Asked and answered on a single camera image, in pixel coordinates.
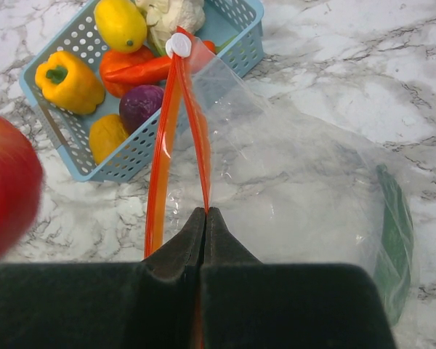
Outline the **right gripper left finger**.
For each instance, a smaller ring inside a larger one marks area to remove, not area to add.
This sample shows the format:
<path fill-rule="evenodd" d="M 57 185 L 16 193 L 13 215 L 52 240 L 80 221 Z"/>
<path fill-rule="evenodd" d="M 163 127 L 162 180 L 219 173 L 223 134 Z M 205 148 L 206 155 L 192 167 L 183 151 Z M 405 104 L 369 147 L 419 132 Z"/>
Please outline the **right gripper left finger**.
<path fill-rule="evenodd" d="M 0 348 L 190 348 L 205 224 L 141 262 L 0 263 Z"/>

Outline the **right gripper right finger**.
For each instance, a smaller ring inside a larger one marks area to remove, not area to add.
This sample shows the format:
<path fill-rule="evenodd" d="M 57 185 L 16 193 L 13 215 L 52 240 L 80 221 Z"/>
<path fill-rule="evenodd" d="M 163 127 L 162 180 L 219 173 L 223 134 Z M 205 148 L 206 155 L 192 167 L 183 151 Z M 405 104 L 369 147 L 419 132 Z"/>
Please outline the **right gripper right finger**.
<path fill-rule="evenodd" d="M 201 267 L 205 348 L 394 348 L 372 278 L 341 263 L 264 264 L 206 217 Z"/>

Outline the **clear zip top bag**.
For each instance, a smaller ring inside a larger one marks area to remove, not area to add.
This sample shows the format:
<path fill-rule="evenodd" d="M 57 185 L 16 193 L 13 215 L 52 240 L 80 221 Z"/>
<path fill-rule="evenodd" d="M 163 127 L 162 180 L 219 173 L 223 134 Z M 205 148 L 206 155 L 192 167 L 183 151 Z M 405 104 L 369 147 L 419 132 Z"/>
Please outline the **clear zip top bag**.
<path fill-rule="evenodd" d="M 408 167 L 367 139 L 296 108 L 256 96 L 219 57 L 178 28 L 153 150 L 145 255 L 179 233 L 200 206 L 217 208 L 230 231 L 266 263 L 349 263 L 374 279 L 384 196 L 376 167 L 387 166 L 407 198 Z M 415 244 L 411 287 L 398 323 L 400 348 L 418 339 Z"/>

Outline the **green cucumber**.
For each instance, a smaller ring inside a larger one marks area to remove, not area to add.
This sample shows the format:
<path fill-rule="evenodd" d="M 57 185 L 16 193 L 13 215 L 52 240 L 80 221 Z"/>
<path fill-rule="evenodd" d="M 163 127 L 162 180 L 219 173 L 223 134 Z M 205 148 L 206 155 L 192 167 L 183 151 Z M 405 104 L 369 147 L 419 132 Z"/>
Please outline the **green cucumber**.
<path fill-rule="evenodd" d="M 413 220 L 403 189 L 387 166 L 378 165 L 376 175 L 384 196 L 384 216 L 374 282 L 389 324 L 394 326 L 400 320 L 411 287 Z"/>

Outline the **red apple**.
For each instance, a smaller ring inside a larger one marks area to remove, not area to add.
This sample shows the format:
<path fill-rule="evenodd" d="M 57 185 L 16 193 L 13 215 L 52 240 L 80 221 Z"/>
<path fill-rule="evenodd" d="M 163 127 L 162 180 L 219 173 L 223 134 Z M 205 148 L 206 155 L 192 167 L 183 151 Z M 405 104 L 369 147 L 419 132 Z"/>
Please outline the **red apple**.
<path fill-rule="evenodd" d="M 44 170 L 28 138 L 0 116 L 0 256 L 34 223 Z"/>

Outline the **blue plastic basket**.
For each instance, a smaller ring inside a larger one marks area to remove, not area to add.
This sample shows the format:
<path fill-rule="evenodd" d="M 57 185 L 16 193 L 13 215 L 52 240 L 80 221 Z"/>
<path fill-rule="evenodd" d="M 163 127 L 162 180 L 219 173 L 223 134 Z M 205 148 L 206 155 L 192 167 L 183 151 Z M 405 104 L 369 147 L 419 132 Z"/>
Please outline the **blue plastic basket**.
<path fill-rule="evenodd" d="M 88 1 L 29 62 L 21 73 L 20 86 L 74 180 L 126 182 L 151 162 L 159 115 L 152 115 L 109 157 L 96 165 L 89 149 L 89 130 L 96 120 L 118 112 L 118 98 L 106 95 L 94 113 L 78 116 L 47 101 L 35 83 L 38 66 L 62 49 L 76 53 L 94 73 L 98 72 L 102 55 L 108 47 L 94 24 L 95 5 L 96 1 Z M 204 11 L 206 22 L 196 35 L 222 46 L 218 57 L 238 76 L 245 76 L 265 55 L 262 48 L 262 3 L 206 1 Z"/>

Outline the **yellow lemon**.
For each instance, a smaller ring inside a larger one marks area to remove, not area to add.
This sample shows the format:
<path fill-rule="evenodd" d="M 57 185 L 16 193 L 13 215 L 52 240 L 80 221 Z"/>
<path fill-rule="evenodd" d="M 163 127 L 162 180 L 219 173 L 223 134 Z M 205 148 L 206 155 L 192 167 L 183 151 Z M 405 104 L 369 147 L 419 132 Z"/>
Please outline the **yellow lemon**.
<path fill-rule="evenodd" d="M 102 39 L 114 51 L 136 52 L 147 38 L 145 19 L 132 1 L 99 1 L 94 19 Z"/>

